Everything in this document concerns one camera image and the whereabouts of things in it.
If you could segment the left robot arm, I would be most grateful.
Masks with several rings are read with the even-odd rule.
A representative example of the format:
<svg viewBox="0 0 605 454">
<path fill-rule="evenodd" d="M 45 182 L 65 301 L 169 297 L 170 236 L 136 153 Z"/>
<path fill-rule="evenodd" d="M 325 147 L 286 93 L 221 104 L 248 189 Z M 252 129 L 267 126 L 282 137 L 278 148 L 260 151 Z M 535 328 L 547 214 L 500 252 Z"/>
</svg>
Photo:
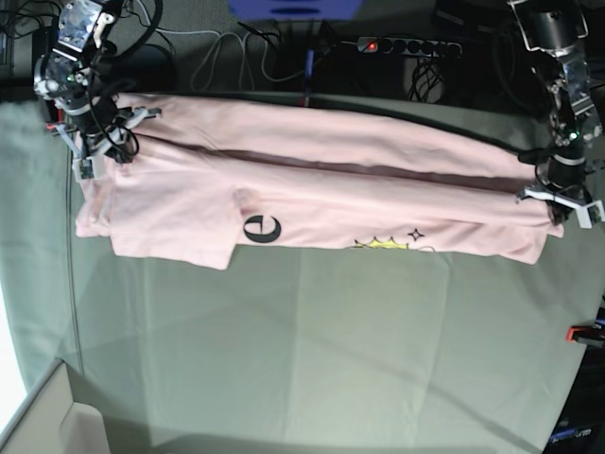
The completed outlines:
<svg viewBox="0 0 605 454">
<path fill-rule="evenodd" d="M 518 160 L 534 167 L 534 182 L 520 201 L 547 203 L 555 225 L 574 213 L 582 229 L 604 221 L 604 203 L 594 198 L 586 178 L 596 172 L 588 152 L 604 132 L 590 91 L 590 70 L 583 40 L 589 30 L 577 1 L 509 1 L 510 22 L 519 30 L 530 65 L 546 96 L 550 141 L 526 150 Z"/>
</svg>

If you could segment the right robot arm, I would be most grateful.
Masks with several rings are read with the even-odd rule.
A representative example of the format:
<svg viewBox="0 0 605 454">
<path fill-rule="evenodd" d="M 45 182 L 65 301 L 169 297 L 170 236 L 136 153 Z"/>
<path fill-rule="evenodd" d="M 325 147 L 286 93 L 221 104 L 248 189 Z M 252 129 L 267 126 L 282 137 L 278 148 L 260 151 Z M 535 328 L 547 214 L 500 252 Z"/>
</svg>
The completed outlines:
<svg viewBox="0 0 605 454">
<path fill-rule="evenodd" d="M 47 129 L 60 136 L 76 159 L 103 154 L 119 164 L 139 151 L 133 129 L 155 116 L 145 108 L 119 108 L 117 96 L 137 88 L 137 80 L 116 68 L 157 31 L 164 3 L 156 1 L 143 35 L 121 54 L 108 36 L 120 19 L 121 1 L 69 1 L 60 13 L 54 44 L 36 61 L 33 90 L 49 115 Z"/>
</svg>

